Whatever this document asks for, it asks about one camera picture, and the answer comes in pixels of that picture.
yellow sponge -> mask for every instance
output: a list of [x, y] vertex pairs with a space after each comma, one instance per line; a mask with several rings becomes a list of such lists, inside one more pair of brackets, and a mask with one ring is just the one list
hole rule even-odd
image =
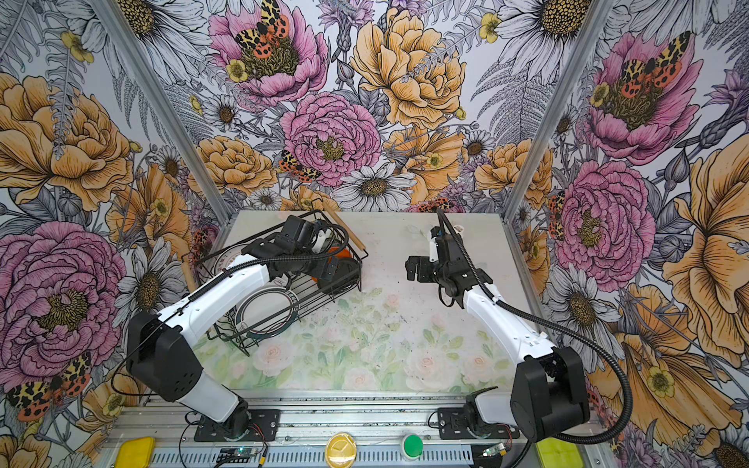
[[536, 443], [544, 468], [583, 468], [585, 463], [574, 443], [549, 438]]
[[151, 455], [154, 453], [154, 445], [156, 439], [153, 437], [128, 440], [117, 453], [115, 468], [148, 468]]

floral wallpaper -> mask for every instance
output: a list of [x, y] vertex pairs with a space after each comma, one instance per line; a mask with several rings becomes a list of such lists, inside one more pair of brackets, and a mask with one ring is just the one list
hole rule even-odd
[[119, 0], [235, 209], [453, 213], [500, 212], [522, 168], [589, 0], [547, 3]]
[[90, 5], [1, 4], [0, 465], [87, 468], [138, 403], [114, 388], [145, 390], [114, 375], [127, 321], [187, 294], [218, 228]]
[[[749, 466], [749, 3], [613, 12], [621, 31], [604, 28], [509, 221], [544, 314], [628, 375], [634, 412], [612, 442], [621, 466]], [[613, 372], [558, 339], [581, 353], [612, 425]]]

dish rack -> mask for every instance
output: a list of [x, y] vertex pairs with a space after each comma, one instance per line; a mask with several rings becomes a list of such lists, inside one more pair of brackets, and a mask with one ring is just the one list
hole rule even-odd
[[[322, 219], [328, 223], [330, 219], [320, 210], [313, 210], [299, 215], [300, 218], [314, 222]], [[240, 240], [228, 247], [212, 253], [196, 262], [199, 278], [205, 281], [226, 268], [242, 249], [253, 240], [264, 238], [271, 240], [273, 235], [280, 232], [284, 223], [280, 223], [262, 232]], [[330, 240], [327, 249], [330, 251], [343, 244], [343, 237], [335, 230], [334, 238]], [[359, 255], [351, 243], [346, 244], [346, 250], [339, 254], [339, 266], [335, 277], [327, 282], [318, 281], [304, 273], [284, 275], [276, 278], [265, 287], [253, 291], [243, 298], [235, 307], [227, 312], [213, 325], [213, 333], [206, 333], [208, 339], [230, 341], [243, 353], [249, 356], [249, 349], [260, 341], [277, 336], [284, 332], [293, 322], [306, 317], [319, 308], [334, 302], [348, 291], [357, 288], [362, 290], [361, 271], [364, 256]], [[264, 306], [267, 310], [263, 318], [255, 321], [247, 320], [252, 309]]]

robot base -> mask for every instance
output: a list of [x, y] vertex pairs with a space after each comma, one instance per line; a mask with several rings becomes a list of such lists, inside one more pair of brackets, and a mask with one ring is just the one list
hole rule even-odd
[[[267, 442], [276, 440], [276, 430], [278, 429], [280, 410], [248, 410], [250, 424], [257, 425]], [[198, 430], [195, 431], [196, 442], [258, 442], [263, 440], [260, 434], [250, 425], [249, 430], [239, 439], [229, 438], [229, 434], [214, 420], [202, 416]]]

yellow button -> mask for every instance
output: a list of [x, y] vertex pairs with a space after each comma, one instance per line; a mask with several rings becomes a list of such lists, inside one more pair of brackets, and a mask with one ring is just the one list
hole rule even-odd
[[345, 432], [328, 440], [325, 447], [325, 461], [330, 468], [349, 468], [357, 459], [357, 443]]
[[115, 468], [147, 468], [151, 463], [156, 440], [153, 437], [128, 440], [117, 453]]

